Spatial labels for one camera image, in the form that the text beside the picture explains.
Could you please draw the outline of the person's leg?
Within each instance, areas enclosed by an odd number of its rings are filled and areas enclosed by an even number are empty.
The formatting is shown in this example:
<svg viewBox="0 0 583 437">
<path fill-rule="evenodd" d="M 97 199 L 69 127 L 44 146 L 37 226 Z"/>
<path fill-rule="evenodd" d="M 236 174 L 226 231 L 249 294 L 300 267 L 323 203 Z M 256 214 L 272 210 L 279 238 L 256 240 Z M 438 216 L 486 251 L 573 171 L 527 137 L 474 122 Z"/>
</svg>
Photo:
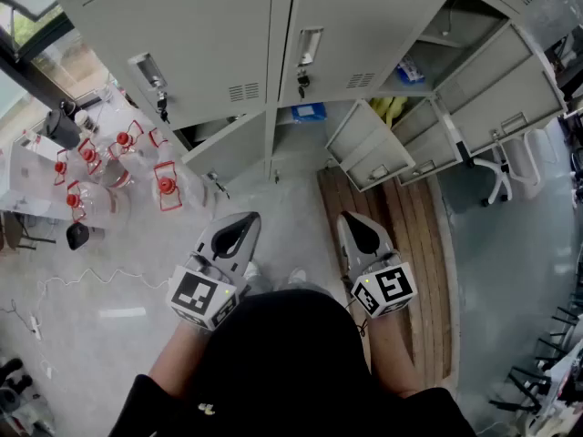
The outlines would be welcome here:
<svg viewBox="0 0 583 437">
<path fill-rule="evenodd" d="M 309 290 L 309 291 L 320 293 L 322 295 L 326 295 L 330 298 L 332 297 L 332 294 L 328 290 L 326 290 L 326 289 L 320 287 L 319 285 L 316 285 L 308 280 L 299 279 L 299 278 L 291 278 L 291 279 L 286 280 L 285 282 L 281 283 L 276 290 L 277 291 Z"/>
<path fill-rule="evenodd" d="M 247 296 L 257 296 L 274 291 L 273 284 L 269 279 L 261 274 L 252 275 L 246 279 L 247 281 Z"/>
</svg>

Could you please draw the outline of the person's left leg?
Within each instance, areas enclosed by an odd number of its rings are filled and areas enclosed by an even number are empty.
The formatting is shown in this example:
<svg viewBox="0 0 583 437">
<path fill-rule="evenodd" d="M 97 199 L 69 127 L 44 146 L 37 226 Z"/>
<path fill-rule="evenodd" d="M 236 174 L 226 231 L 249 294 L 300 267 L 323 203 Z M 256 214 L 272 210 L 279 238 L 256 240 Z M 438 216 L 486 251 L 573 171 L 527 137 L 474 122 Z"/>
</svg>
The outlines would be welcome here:
<svg viewBox="0 0 583 437">
<path fill-rule="evenodd" d="M 252 275 L 246 279 L 247 281 L 247 296 L 257 296 L 274 291 L 273 284 L 269 279 L 261 274 Z"/>
</svg>

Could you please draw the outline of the person's black shirt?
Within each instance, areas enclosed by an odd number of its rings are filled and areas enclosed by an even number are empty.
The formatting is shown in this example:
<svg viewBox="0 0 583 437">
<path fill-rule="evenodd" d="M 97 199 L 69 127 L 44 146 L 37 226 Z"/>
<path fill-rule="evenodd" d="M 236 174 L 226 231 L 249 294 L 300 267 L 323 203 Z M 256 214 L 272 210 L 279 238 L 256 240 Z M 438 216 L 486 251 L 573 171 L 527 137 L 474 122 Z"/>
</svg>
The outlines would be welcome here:
<svg viewBox="0 0 583 437">
<path fill-rule="evenodd" d="M 400 398 L 336 300 L 251 296 L 213 332 L 185 400 L 139 374 L 108 437 L 475 437 L 441 387 Z"/>
</svg>

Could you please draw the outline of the grey metal locker cabinet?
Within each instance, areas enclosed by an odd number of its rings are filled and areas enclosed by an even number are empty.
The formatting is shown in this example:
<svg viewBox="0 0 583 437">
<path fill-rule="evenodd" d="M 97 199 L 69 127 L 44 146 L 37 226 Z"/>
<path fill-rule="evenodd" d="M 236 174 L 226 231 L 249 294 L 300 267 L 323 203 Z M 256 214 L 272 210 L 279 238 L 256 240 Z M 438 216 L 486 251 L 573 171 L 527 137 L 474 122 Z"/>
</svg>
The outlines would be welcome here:
<svg viewBox="0 0 583 437">
<path fill-rule="evenodd" d="M 264 112 L 261 164 L 272 179 L 338 166 L 325 146 L 354 101 L 408 97 L 394 124 L 506 22 L 536 0 L 57 0 L 97 56 L 184 155 L 246 114 Z M 323 27 L 314 62 L 297 67 L 299 33 Z M 169 124 L 128 59 L 150 53 L 168 85 Z M 410 57 L 425 76 L 396 72 Z M 303 100 L 297 75 L 311 84 Z M 296 124 L 292 106 L 324 103 L 327 119 Z"/>
</svg>

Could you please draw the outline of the blue white packet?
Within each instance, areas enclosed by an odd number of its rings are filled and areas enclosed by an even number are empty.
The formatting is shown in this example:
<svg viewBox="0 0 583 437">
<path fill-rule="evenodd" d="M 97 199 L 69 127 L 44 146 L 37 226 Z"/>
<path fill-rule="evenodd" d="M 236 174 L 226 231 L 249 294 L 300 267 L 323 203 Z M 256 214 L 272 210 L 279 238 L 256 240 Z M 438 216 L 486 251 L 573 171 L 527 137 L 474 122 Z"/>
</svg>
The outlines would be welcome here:
<svg viewBox="0 0 583 437">
<path fill-rule="evenodd" d="M 418 84 L 425 81 L 425 76 L 414 62 L 414 60 L 408 56 L 404 57 L 397 65 L 396 72 L 400 79 L 408 84 Z"/>
</svg>

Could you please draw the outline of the black window frame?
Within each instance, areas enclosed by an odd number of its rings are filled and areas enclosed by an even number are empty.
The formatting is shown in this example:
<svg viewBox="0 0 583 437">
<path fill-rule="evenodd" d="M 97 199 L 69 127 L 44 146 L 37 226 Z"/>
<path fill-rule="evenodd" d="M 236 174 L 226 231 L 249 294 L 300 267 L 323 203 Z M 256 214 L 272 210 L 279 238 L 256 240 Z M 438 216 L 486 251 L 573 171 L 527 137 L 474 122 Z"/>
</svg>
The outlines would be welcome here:
<svg viewBox="0 0 583 437">
<path fill-rule="evenodd" d="M 92 106 L 114 80 L 58 2 L 35 14 L 0 0 L 0 71 L 51 109 L 64 99 Z"/>
</svg>

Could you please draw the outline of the brown wooden chair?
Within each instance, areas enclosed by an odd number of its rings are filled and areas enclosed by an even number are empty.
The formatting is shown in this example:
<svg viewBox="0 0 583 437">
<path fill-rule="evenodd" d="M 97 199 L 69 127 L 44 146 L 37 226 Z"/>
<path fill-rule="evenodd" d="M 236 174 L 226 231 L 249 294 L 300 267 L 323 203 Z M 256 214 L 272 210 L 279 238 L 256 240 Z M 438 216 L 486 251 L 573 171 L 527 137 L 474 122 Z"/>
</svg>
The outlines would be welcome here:
<svg viewBox="0 0 583 437">
<path fill-rule="evenodd" d="M 34 243 L 56 244 L 54 239 L 32 237 L 25 224 L 25 215 L 11 211 L 1 211 L 2 234 L 10 249 L 36 250 Z"/>
</svg>

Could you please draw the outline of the white paper cup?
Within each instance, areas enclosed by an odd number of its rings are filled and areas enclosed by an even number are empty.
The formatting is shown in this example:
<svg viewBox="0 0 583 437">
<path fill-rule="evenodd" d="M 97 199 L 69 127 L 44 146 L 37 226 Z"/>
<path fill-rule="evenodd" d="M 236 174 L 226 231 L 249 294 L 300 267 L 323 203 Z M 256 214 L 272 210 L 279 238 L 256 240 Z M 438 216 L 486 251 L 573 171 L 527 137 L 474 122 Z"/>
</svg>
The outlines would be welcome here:
<svg viewBox="0 0 583 437">
<path fill-rule="evenodd" d="M 75 113 L 74 121 L 76 125 L 82 130 L 85 136 L 95 135 L 99 131 L 98 122 L 93 119 L 86 110 L 81 109 Z"/>
</svg>

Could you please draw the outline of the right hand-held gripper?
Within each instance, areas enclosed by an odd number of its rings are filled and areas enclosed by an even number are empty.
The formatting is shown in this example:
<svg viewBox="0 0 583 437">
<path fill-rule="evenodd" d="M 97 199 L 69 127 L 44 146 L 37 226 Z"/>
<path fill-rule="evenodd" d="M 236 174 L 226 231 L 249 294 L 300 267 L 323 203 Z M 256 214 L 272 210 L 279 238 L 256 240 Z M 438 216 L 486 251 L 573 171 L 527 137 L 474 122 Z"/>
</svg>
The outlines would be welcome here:
<svg viewBox="0 0 583 437">
<path fill-rule="evenodd" d="M 400 255 L 386 255 L 373 262 L 373 257 L 393 251 L 385 227 L 363 214 L 342 212 L 337 230 L 352 283 L 351 295 L 369 317 L 400 310 L 417 295 L 411 266 Z"/>
</svg>

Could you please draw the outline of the row of black chairs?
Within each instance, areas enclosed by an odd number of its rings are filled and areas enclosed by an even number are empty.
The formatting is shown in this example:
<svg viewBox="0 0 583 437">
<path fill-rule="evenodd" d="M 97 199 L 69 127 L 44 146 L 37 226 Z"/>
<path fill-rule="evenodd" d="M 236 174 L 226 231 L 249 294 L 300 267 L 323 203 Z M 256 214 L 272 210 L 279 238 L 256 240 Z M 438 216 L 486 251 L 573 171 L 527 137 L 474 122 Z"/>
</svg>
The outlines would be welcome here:
<svg viewBox="0 0 583 437">
<path fill-rule="evenodd" d="M 489 402 L 514 413 L 524 435 L 541 430 L 570 406 L 583 406 L 583 300 L 575 300 L 567 309 L 558 307 L 551 320 L 551 332 L 537 340 L 542 350 L 534 364 L 514 366 L 507 375 L 506 382 L 516 387 L 518 398 Z"/>
</svg>

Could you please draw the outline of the blue plastic bag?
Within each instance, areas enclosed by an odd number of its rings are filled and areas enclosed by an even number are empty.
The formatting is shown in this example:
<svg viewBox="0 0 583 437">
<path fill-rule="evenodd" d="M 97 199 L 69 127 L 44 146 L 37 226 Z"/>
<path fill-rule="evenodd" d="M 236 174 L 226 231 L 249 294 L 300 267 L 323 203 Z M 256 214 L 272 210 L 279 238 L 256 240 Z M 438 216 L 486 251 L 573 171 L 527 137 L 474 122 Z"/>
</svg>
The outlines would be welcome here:
<svg viewBox="0 0 583 437">
<path fill-rule="evenodd" d="M 291 107 L 293 122 L 296 124 L 321 122 L 327 119 L 324 103 L 311 103 Z"/>
</svg>

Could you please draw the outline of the black kettle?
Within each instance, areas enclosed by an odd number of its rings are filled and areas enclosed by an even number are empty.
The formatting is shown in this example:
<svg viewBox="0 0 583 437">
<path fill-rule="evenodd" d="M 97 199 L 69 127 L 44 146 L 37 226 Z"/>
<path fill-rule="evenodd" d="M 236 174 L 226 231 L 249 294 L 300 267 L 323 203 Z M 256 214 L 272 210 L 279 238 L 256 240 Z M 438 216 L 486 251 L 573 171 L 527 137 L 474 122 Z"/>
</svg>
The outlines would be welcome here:
<svg viewBox="0 0 583 437">
<path fill-rule="evenodd" d="M 50 110 L 41 128 L 41 135 L 65 150 L 71 150 L 81 141 L 81 130 L 62 109 Z"/>
</svg>

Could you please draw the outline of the yellow-green object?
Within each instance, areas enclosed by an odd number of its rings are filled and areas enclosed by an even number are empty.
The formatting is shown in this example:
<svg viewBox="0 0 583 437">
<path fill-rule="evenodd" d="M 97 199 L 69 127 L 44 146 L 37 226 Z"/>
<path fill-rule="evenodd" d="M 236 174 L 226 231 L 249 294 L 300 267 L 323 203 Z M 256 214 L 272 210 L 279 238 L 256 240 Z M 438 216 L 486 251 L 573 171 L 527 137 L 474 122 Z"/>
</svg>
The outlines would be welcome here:
<svg viewBox="0 0 583 437">
<path fill-rule="evenodd" d="M 384 123 L 392 128 L 397 118 L 402 115 L 408 102 L 408 97 L 374 97 L 369 106 Z"/>
</svg>

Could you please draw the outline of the white table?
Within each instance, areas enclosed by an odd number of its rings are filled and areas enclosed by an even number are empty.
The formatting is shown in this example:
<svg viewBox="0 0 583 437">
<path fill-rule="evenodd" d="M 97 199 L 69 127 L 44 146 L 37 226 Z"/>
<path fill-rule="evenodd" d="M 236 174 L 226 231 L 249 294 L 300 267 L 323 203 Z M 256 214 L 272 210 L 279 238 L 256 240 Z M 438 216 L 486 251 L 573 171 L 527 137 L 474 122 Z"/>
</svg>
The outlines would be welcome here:
<svg viewBox="0 0 583 437">
<path fill-rule="evenodd" d="M 0 147 L 0 210 L 67 219 L 66 192 L 54 185 L 54 165 L 18 144 Z"/>
</svg>

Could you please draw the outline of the black dumbbells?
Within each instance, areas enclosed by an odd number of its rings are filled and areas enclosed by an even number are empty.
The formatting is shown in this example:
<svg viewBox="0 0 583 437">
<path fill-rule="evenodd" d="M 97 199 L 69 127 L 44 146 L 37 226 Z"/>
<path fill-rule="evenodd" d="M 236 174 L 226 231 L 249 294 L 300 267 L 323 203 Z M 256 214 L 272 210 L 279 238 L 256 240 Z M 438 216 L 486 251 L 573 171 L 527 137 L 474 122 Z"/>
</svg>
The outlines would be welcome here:
<svg viewBox="0 0 583 437">
<path fill-rule="evenodd" d="M 20 371 L 24 363 L 13 358 L 0 366 L 0 412 L 12 412 L 20 406 L 20 396 L 23 391 L 33 385 L 30 375 L 24 374 L 18 381 L 10 378 L 10 375 Z"/>
</svg>

